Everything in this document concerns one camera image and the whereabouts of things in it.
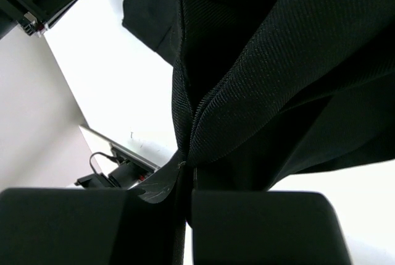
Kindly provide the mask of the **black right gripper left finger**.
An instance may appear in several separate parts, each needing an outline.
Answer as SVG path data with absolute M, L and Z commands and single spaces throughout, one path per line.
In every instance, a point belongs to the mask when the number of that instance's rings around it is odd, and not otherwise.
M 129 190 L 9 188 L 1 193 L 2 264 L 182 264 L 180 156 Z

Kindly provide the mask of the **black pleated skirt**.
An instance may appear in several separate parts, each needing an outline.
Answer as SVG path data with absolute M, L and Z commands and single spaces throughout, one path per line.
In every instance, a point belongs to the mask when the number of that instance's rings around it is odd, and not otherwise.
M 394 0 L 124 0 L 179 166 L 231 190 L 394 159 Z

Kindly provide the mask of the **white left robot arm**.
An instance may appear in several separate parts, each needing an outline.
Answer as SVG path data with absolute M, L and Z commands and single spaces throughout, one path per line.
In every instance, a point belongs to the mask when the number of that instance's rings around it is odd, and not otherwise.
M 1 39 L 7 38 L 15 28 L 27 39 L 45 44 L 43 34 L 51 29 L 78 0 L 1 0 Z M 22 174 L 31 177 L 38 168 L 39 156 L 47 155 L 71 129 L 90 132 L 85 118 L 72 96 L 70 88 L 60 73 L 50 51 L 38 53 L 34 73 L 44 72 L 52 83 L 53 97 L 46 99 L 47 109 L 40 110 L 30 137 L 23 139 L 12 130 L 10 135 L 18 140 L 15 155 L 8 165 L 16 165 Z M 154 169 L 141 162 L 125 157 L 118 151 L 112 154 L 95 152 L 85 160 L 81 169 L 88 174 L 77 179 L 73 188 L 124 188 L 140 183 Z

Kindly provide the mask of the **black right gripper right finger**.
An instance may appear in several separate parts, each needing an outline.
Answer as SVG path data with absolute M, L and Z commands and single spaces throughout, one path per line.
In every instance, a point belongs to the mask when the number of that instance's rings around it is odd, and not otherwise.
M 236 191 L 189 170 L 195 264 L 351 264 L 335 209 L 321 193 Z

